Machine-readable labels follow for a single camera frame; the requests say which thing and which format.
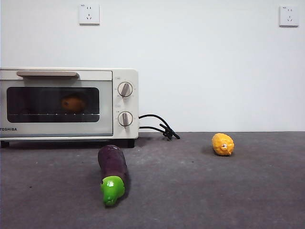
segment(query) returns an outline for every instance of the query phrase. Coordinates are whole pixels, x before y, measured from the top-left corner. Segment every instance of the oven foot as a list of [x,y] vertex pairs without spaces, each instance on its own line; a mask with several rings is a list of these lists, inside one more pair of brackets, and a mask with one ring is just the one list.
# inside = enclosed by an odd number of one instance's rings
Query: oven foot
[[134,148],[134,139],[127,139],[127,147]]
[[0,144],[1,144],[0,148],[6,148],[10,146],[10,143],[6,141],[0,141]]

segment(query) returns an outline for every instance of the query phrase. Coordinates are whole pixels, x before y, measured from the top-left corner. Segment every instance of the oven door handle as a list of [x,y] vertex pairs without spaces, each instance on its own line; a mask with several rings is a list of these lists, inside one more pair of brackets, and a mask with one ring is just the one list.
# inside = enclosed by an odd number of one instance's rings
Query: oven door handle
[[39,77],[44,79],[49,79],[52,77],[55,78],[79,78],[79,74],[76,72],[67,72],[67,71],[18,71],[18,76],[24,78],[32,78],[32,77]]

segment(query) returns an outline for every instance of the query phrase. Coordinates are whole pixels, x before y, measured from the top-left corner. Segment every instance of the toshiba logo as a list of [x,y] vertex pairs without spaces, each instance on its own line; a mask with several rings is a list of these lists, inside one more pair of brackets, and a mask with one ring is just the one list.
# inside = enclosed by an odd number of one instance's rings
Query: toshiba logo
[[17,128],[7,128],[7,127],[5,127],[5,128],[0,128],[0,130],[1,131],[17,131]]

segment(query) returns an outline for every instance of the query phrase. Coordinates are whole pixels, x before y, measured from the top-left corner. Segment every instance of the eggplant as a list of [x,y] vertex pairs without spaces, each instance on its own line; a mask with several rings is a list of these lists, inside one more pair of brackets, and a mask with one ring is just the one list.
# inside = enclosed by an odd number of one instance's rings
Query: eggplant
[[125,193],[128,170],[123,151],[117,146],[107,145],[99,150],[99,165],[102,171],[101,192],[107,206],[116,203]]

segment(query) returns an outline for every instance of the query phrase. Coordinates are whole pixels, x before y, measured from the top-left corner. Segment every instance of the oven window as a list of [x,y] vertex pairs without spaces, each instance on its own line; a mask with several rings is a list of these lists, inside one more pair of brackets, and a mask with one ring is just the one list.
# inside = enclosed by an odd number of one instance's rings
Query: oven window
[[99,90],[94,87],[10,87],[11,123],[82,123],[100,119]]

